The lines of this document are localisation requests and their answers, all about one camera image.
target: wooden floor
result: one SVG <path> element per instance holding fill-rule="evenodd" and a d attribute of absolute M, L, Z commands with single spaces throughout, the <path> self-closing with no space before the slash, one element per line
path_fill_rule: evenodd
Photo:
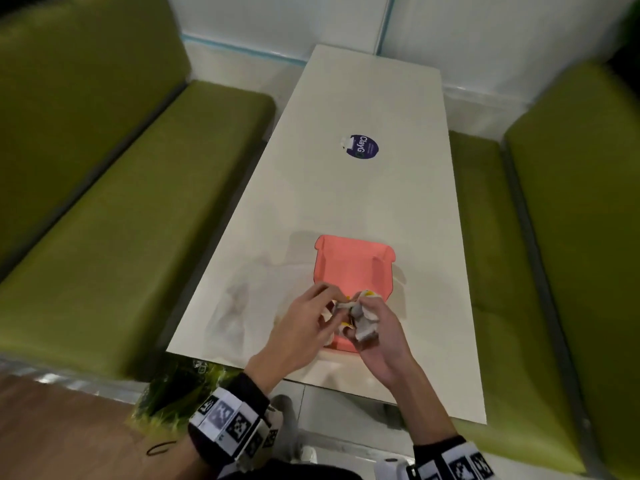
<path fill-rule="evenodd" d="M 153 477 L 163 455 L 124 425 L 130 404 L 0 375 L 0 477 L 98 480 Z"/>

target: pink box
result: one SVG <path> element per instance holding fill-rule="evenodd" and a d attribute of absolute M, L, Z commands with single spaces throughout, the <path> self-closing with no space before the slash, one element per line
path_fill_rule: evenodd
<path fill-rule="evenodd" d="M 371 290 L 385 301 L 394 290 L 391 263 L 396 260 L 396 253 L 390 246 L 336 235 L 321 235 L 315 248 L 318 251 L 315 283 L 324 281 L 336 285 L 347 296 Z M 330 347 L 356 352 L 350 341 L 338 336 Z"/>

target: round sticker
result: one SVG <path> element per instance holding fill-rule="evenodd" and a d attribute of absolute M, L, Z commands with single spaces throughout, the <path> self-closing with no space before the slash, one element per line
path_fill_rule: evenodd
<path fill-rule="evenodd" d="M 347 154 L 352 157 L 368 160 L 378 154 L 378 144 L 372 138 L 363 134 L 352 134 L 342 143 Z"/>

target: green backrest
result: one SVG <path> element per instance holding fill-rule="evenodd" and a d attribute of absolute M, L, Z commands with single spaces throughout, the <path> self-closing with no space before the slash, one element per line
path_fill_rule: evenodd
<path fill-rule="evenodd" d="M 506 138 L 605 463 L 640 478 L 640 102 L 581 64 Z"/>
<path fill-rule="evenodd" d="M 47 0 L 0 19 L 0 264 L 189 71 L 166 0 Z"/>

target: green seat cushion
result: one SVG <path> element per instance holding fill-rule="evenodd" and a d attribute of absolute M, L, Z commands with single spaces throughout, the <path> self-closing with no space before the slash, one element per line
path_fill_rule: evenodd
<path fill-rule="evenodd" d="M 189 71 L 166 0 L 46 0 L 0 19 L 0 264 Z"/>
<path fill-rule="evenodd" d="M 135 376 L 274 112 L 192 82 L 0 283 L 0 350 Z"/>
<path fill-rule="evenodd" d="M 456 426 L 484 451 L 583 472 L 499 145 L 450 139 L 487 417 Z"/>
<path fill-rule="evenodd" d="M 640 478 L 640 102 L 580 64 L 507 140 L 605 463 Z"/>

